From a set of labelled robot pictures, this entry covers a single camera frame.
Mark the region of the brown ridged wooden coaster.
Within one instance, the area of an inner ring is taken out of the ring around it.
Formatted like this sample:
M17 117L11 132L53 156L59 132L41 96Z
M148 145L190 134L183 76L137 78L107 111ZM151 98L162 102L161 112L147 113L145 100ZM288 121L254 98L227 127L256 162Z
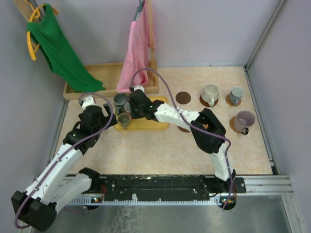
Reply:
M187 130L187 129L185 129L185 128L182 128L182 127L179 127L179 126L178 126L178 129L179 129L180 131L184 132L184 133L190 133L190 131Z

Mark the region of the dark teal mug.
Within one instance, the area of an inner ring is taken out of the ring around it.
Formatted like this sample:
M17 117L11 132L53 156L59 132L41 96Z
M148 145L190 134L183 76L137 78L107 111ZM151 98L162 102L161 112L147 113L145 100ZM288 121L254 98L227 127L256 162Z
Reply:
M125 112L125 104L128 102L128 95L125 93L118 93L113 98L113 104L115 107L116 115L120 115Z

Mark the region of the large white mug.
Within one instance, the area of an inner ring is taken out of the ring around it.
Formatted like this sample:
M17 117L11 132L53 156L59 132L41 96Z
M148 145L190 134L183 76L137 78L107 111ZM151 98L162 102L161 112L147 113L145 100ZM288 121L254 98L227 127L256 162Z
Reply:
M209 107L213 107L219 98L219 88L214 84L206 85L200 95L201 100Z

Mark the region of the cork woven coaster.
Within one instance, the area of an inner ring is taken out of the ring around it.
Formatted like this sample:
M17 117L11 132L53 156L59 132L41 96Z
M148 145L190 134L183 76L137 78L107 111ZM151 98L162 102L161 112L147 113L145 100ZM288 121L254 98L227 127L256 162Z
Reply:
M232 117L229 121L229 126L231 128L231 130L233 130L236 133L241 133L240 131L236 130L234 127L234 122L235 122L236 116Z

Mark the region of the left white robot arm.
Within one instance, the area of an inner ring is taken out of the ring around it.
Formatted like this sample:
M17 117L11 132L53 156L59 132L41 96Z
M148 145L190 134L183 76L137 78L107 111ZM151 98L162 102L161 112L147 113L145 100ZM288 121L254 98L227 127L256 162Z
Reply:
M59 186L70 168L97 143L102 131L117 123L110 103L103 108L94 103L84 103L79 119L39 177L25 191L16 191L12 195L17 229L33 227L44 232L72 199L83 192L94 193L100 189L99 173L87 167L71 181Z

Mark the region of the pink lettered mug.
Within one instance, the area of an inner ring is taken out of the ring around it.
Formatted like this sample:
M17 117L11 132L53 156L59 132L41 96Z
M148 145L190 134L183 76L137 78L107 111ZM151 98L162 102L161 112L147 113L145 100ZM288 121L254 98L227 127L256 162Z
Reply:
M131 117L131 108L130 108L130 103L127 102L125 105L124 105L124 110L125 112L129 115L129 117Z

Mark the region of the purple glass cup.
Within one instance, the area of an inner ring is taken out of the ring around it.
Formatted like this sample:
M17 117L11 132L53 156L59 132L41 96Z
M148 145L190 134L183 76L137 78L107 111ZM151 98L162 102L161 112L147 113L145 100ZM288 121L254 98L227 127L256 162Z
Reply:
M233 123L234 129L243 134L248 135L249 129L255 124L256 118L253 113L247 110L238 112Z

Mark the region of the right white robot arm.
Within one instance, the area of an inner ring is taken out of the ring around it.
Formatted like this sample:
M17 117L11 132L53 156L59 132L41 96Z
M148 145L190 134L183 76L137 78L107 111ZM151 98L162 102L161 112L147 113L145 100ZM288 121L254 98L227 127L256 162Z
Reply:
M151 101L142 90L133 88L128 100L132 118L169 123L190 131L198 148L210 156L218 188L228 192L234 187L236 173L228 159L231 142L225 137L226 129L210 109L183 110L161 100Z

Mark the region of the grey blue mug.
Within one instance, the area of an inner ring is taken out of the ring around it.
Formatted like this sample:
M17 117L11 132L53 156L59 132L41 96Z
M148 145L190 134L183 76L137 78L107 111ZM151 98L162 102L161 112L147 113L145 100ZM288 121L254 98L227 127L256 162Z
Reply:
M244 96L244 89L240 86L234 86L230 91L230 101L234 104L237 104L239 99L242 99Z

